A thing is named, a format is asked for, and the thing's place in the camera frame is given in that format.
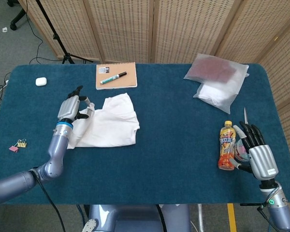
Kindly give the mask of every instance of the gray carpet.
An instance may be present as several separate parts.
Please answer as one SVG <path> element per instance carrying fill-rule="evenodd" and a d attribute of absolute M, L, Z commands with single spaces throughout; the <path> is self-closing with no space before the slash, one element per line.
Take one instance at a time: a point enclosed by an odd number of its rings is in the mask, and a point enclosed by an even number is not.
<path fill-rule="evenodd" d="M 17 65 L 28 64 L 36 56 L 40 41 L 35 38 L 23 17 L 16 25 L 17 30 L 10 30 L 10 21 L 15 17 L 21 7 L 9 7 L 6 1 L 0 0 L 0 85 L 4 75 L 11 72 Z M 40 46 L 39 56 L 56 59 L 47 43 Z M 41 63 L 58 63 L 54 61 L 39 60 Z M 257 213 L 256 207 L 240 207 L 235 205 L 237 231 L 264 232 L 268 223 Z M 59 205 L 66 230 L 80 232 L 82 230 L 81 217 L 75 205 Z M 191 220 L 198 225 L 197 207 L 190 206 Z M 225 204 L 203 206 L 204 228 L 207 232 L 226 232 L 229 229 L 228 210 Z M 51 205 L 0 205 L 0 232 L 44 232 L 61 231 L 60 222 Z"/>

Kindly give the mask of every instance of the spiral notebook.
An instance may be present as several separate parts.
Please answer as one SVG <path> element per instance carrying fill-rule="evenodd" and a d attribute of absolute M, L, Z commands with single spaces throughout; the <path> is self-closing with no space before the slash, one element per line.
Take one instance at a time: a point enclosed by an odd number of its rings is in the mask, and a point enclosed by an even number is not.
<path fill-rule="evenodd" d="M 127 72 L 127 75 L 122 76 L 116 80 L 110 81 L 104 85 L 100 84 L 100 81 L 123 72 Z M 137 87 L 135 62 L 97 65 L 96 89 L 131 88 L 131 87 Z"/>

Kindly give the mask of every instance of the sticker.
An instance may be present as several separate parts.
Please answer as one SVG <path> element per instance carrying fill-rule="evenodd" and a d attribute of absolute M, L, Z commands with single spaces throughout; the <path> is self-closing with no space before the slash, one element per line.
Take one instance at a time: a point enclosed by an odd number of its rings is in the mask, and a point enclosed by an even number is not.
<path fill-rule="evenodd" d="M 99 68 L 99 73 L 109 73 L 109 72 L 110 72 L 110 68 L 109 67 Z"/>
<path fill-rule="evenodd" d="M 273 175 L 273 174 L 276 174 L 276 170 L 275 170 L 275 168 L 272 168 L 272 169 L 267 170 L 267 173 L 269 175 Z"/>

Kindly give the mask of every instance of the red item in bag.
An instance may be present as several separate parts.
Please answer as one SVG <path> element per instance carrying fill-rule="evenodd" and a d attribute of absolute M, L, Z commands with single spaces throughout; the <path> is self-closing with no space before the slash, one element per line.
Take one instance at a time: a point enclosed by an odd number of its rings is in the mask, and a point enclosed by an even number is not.
<path fill-rule="evenodd" d="M 230 66 L 228 60 L 208 56 L 196 59 L 189 69 L 187 76 L 195 76 L 210 81 L 227 82 L 235 72 L 236 69 Z"/>

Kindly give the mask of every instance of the yellow bottle cap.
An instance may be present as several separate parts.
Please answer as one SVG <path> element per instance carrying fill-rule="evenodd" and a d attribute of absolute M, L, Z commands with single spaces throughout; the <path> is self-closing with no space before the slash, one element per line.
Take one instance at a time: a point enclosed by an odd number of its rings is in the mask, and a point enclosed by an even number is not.
<path fill-rule="evenodd" d="M 225 121 L 224 122 L 224 126 L 232 126 L 232 122 L 231 121 Z"/>

